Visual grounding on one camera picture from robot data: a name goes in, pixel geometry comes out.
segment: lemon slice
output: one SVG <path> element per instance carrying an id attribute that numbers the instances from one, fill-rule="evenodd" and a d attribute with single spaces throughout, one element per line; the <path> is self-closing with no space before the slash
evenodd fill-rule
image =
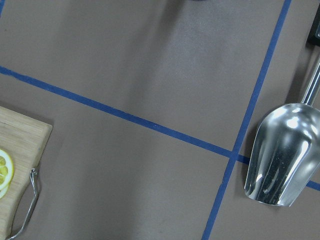
<path id="1" fill-rule="evenodd" d="M 8 186 L 14 175 L 14 163 L 11 157 L 0 149 L 0 190 Z"/>
<path id="2" fill-rule="evenodd" d="M 4 195 L 6 195 L 6 193 L 8 192 L 8 189 L 9 189 L 9 184 L 8 184 L 6 187 L 4 187 L 4 189 L 0 190 L 0 199 L 1 199 Z"/>

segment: wooden board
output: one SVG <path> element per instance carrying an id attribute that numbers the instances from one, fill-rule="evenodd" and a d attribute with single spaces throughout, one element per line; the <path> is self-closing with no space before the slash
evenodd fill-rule
<path id="1" fill-rule="evenodd" d="M 17 206 L 30 183 L 30 171 L 38 165 L 51 130 L 49 124 L 0 106 L 0 149 L 14 164 L 10 188 L 0 199 L 0 240 L 11 233 Z"/>

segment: dark object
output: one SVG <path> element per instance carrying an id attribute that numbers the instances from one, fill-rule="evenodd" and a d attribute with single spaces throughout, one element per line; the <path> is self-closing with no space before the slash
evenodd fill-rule
<path id="1" fill-rule="evenodd" d="M 320 47 L 320 5 L 316 11 L 307 42 Z"/>

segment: gray surface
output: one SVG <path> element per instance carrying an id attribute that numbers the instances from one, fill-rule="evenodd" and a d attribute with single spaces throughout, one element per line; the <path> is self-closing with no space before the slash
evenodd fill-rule
<path id="1" fill-rule="evenodd" d="M 318 4 L 292 1 L 246 156 L 259 119 L 298 98 L 315 54 L 305 42 Z M 7 0 L 0 66 L 232 150 L 282 5 Z M 2 74 L 0 105 L 53 125 L 23 239 L 201 239 L 226 157 Z M 211 239 L 318 239 L 319 191 L 306 188 L 275 210 L 244 197 L 245 168 L 233 171 Z M 31 196 L 29 188 L 14 229 Z"/>

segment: silver scoop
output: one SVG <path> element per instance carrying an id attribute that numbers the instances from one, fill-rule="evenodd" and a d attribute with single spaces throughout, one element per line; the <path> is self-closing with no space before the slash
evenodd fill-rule
<path id="1" fill-rule="evenodd" d="M 258 127 L 245 194 L 261 203 L 290 206 L 320 165 L 320 56 L 301 103 L 272 111 Z"/>

